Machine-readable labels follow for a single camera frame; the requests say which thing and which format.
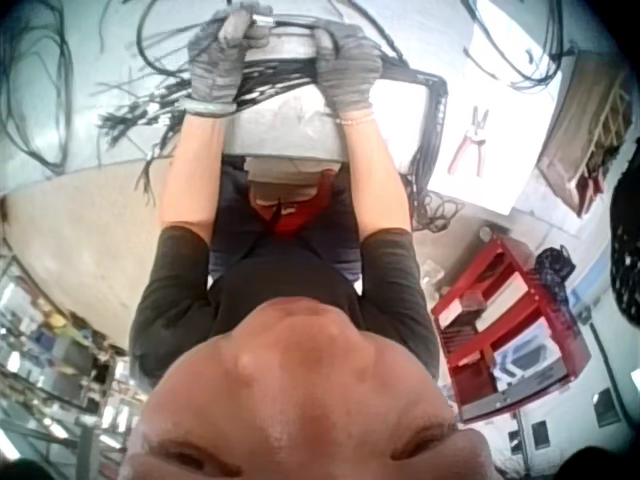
pants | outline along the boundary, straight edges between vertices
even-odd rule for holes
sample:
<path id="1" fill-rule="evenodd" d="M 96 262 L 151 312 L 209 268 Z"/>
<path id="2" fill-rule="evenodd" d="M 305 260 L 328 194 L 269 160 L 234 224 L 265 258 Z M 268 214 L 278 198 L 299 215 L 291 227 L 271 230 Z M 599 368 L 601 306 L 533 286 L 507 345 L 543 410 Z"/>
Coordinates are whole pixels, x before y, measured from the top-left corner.
<path id="1" fill-rule="evenodd" d="M 248 256 L 257 241 L 269 241 L 275 235 L 249 203 L 247 176 L 243 158 L 223 160 L 209 256 L 209 274 L 214 280 Z M 332 264 L 352 283 L 360 277 L 360 242 L 346 166 L 334 178 L 329 207 L 303 226 L 296 237 L 301 246 Z"/>

short sleeve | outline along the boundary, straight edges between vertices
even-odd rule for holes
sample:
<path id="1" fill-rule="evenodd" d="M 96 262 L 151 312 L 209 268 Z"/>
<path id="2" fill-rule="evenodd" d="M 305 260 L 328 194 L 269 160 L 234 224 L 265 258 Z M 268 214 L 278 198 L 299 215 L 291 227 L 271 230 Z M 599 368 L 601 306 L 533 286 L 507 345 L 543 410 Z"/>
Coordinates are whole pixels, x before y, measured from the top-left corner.
<path id="1" fill-rule="evenodd" d="M 363 300 L 382 314 L 367 329 L 404 345 L 437 379 L 438 338 L 420 285 L 411 233 L 381 230 L 367 237 L 360 251 Z"/>
<path id="2" fill-rule="evenodd" d="M 129 335 L 132 377 L 145 390 L 151 390 L 180 355 L 209 337 L 213 309 L 207 296 L 208 258 L 206 242 L 191 230 L 162 230 Z"/>

pliers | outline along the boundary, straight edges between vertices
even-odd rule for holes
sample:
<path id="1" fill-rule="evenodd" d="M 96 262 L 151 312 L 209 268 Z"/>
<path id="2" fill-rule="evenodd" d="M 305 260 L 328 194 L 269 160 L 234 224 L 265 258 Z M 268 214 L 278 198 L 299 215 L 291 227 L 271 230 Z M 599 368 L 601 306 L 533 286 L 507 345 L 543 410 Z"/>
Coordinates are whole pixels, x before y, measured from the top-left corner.
<path id="1" fill-rule="evenodd" d="M 476 175 L 482 178 L 484 174 L 484 144 L 487 143 L 487 137 L 484 132 L 484 127 L 487 123 L 487 118 L 489 117 L 489 110 L 485 110 L 484 115 L 482 115 L 482 120 L 478 120 L 478 107 L 473 107 L 473 119 L 467 133 L 465 133 L 462 142 L 458 146 L 455 155 L 453 156 L 453 160 L 449 164 L 449 175 L 455 175 L 458 170 L 458 166 L 462 159 L 466 156 L 466 152 L 471 147 L 471 145 L 475 145 L 478 147 L 478 165 L 476 170 Z"/>

glove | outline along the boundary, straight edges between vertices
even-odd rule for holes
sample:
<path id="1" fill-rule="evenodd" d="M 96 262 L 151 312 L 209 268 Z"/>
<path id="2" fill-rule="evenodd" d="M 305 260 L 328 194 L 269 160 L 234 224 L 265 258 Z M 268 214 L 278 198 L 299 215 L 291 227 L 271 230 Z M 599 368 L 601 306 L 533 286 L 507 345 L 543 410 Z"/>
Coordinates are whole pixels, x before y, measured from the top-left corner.
<path id="1" fill-rule="evenodd" d="M 371 108 L 369 92 L 382 73 L 380 48 L 357 25 L 320 21 L 317 26 L 318 87 L 328 105 L 338 114 Z"/>
<path id="2" fill-rule="evenodd" d="M 211 117 L 235 112 L 247 50 L 269 44 L 270 27 L 252 26 L 254 14 L 272 15 L 273 9 L 241 2 L 220 10 L 189 42 L 191 98 L 183 101 L 187 112 Z"/>

gray work glove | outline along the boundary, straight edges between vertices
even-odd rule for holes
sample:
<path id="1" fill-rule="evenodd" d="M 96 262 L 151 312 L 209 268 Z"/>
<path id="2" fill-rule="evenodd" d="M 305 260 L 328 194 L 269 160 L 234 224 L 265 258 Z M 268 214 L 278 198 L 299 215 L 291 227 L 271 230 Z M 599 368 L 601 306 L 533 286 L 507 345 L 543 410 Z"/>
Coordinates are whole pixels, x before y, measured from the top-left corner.
<path id="1" fill-rule="evenodd" d="M 380 47 L 357 25 L 322 20 L 316 39 L 318 88 L 338 114 L 371 108 L 369 92 L 382 73 Z"/>
<path id="2" fill-rule="evenodd" d="M 257 2 L 234 4 L 216 12 L 189 42 L 191 98 L 183 101 L 187 112 L 211 117 L 235 112 L 247 50 L 269 44 L 270 28 L 252 26 L 254 14 L 272 15 L 273 9 Z"/>

